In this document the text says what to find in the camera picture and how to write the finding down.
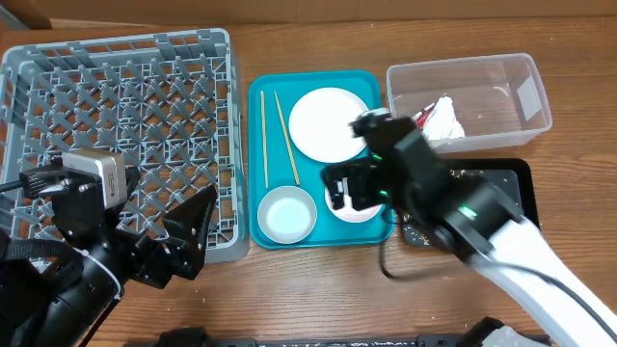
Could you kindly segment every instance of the teal tray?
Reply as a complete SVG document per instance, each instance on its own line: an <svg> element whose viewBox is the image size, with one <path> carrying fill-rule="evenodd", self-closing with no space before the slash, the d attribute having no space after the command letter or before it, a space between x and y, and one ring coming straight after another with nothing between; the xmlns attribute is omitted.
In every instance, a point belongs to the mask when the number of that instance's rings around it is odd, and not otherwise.
<svg viewBox="0 0 617 347"><path fill-rule="evenodd" d="M300 188L309 193L317 205L317 223L309 236L291 245L282 245L270 240L259 228L257 209L263 197L277 187L296 185L282 134L274 91L279 95L282 113L288 128L289 114L296 102L304 94L324 87L337 87L354 93L364 101L369 109L381 107L379 83L375 76L363 70L264 75L257 78L249 88L249 230L253 239L261 247L274 250L378 244L388 239L394 230L394 225L383 221L381 212L375 218L357 224L343 222L330 212L324 200L325 186L319 176L319 172L326 164L305 156L293 145L291 138L289 141L300 176ZM261 91L264 91L266 105L269 178L267 190L263 170L261 98L259 95Z"/></svg>

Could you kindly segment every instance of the wooden chopstick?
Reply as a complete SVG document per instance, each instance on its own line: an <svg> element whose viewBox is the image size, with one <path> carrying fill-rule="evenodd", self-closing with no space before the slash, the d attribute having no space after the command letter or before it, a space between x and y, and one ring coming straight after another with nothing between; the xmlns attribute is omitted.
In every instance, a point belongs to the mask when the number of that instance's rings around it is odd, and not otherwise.
<svg viewBox="0 0 617 347"><path fill-rule="evenodd" d="M289 160L291 161L291 168L293 169L293 175L296 177L296 185L300 185L300 177L296 170L296 161L293 160L293 152L291 151L291 145L289 144L289 137L287 136L287 127L285 126L285 120L282 118L281 104L279 103L279 95L274 91L274 98L277 100L277 107L279 108L279 117L281 118L282 134L285 136L285 142L287 143L287 152L289 153Z"/></svg>
<svg viewBox="0 0 617 347"><path fill-rule="evenodd" d="M266 147L266 104L261 91L261 136L263 137L263 171L266 173L266 189L268 189L268 148Z"/></svg>

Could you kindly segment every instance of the green light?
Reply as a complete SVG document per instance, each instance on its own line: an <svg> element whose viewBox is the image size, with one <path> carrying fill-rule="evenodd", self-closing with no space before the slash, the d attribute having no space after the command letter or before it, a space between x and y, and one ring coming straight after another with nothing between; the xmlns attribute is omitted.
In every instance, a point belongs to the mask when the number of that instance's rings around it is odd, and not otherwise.
<svg viewBox="0 0 617 347"><path fill-rule="evenodd" d="M465 206L465 205L461 205L461 207L459 207L459 212L463 213L463 215L465 215L465 217L474 220L475 217L478 216L477 213L475 213L472 209L470 209L469 207Z"/></svg>

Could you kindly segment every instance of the round white plate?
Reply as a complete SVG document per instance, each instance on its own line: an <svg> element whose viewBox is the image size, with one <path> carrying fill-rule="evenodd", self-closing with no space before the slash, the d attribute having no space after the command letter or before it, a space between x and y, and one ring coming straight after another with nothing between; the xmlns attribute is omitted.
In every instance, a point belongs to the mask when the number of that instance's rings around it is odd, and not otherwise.
<svg viewBox="0 0 617 347"><path fill-rule="evenodd" d="M358 155L366 146L354 138L349 123L368 108L354 93L321 88L302 96L289 115L289 135L307 157L338 163Z"/></svg>
<svg viewBox="0 0 617 347"><path fill-rule="evenodd" d="M292 244L309 236L317 222L317 206L309 193L298 187L283 186L263 197L257 223L272 241Z"/></svg>
<svg viewBox="0 0 617 347"><path fill-rule="evenodd" d="M326 189L326 204L330 211L335 214L340 220L349 222L349 223L362 223L366 222L369 219L377 216L379 211L382 209L382 205L376 205L373 207L366 208L362 211L356 211L351 206L351 197L348 195L343 196L343 208L334 210L332 208L332 201L330 200L330 193L328 193L328 189Z"/></svg>

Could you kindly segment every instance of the transparent container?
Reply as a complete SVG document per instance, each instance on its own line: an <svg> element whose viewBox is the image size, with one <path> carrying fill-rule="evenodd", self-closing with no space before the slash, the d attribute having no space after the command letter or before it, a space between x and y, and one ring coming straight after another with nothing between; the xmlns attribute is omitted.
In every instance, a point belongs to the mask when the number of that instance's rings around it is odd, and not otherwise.
<svg viewBox="0 0 617 347"><path fill-rule="evenodd" d="M439 153L524 145L552 126L549 102L528 54L412 63L388 69L389 107L410 117L452 98L465 137L429 141Z"/></svg>

